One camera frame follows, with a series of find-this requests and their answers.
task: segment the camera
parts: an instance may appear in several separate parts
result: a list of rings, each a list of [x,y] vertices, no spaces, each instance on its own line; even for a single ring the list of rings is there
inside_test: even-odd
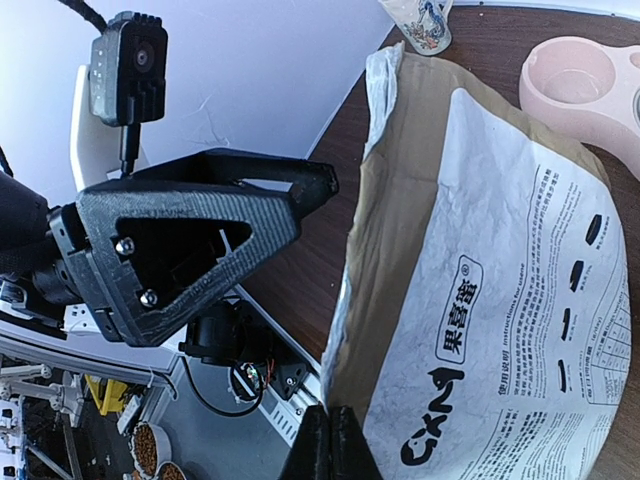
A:
[[[164,117],[168,35],[162,19],[122,12],[93,42],[91,113],[111,127]]]

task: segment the screw head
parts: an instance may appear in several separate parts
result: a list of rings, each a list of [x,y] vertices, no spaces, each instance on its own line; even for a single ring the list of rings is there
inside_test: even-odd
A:
[[[158,304],[158,294],[154,290],[147,290],[140,296],[140,303],[143,307],[153,308]]]
[[[131,237],[125,237],[116,243],[116,252],[123,257],[133,255],[136,251],[136,244]]]

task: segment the wooden tabletop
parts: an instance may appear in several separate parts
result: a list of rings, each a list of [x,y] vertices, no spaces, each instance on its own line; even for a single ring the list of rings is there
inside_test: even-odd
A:
[[[450,26],[453,44],[442,57],[464,66],[516,106],[520,68],[530,50],[540,42],[557,36],[580,36],[610,46],[640,44],[639,23],[552,10],[456,7],[451,12]],[[402,38],[394,30],[385,43],[392,45]],[[368,122],[365,86],[360,79],[311,158],[334,165],[340,180],[340,194],[303,222],[303,235],[296,244],[244,284],[249,293],[317,359],[327,341],[340,288]],[[640,183],[617,159],[602,150],[592,150],[601,158],[609,174],[625,231],[635,348],[640,345],[637,322],[640,311],[640,250],[637,247],[640,245]],[[640,356],[637,354],[632,358],[616,423],[591,478],[640,478]]]

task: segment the pink pet bowl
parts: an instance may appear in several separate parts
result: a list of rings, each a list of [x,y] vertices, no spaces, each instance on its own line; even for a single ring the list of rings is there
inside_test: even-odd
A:
[[[535,47],[522,66],[520,106],[553,130],[601,147],[640,179],[640,46],[579,37]]]

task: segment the yellow object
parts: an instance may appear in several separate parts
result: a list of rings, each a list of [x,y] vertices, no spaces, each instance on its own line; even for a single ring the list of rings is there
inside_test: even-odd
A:
[[[121,398],[127,390],[126,383],[107,380],[105,387],[103,379],[100,377],[85,375],[84,378],[87,380],[89,390],[91,390],[93,401],[96,402],[96,406],[100,410],[100,415],[104,417],[109,412],[120,413],[124,410],[124,399]]]

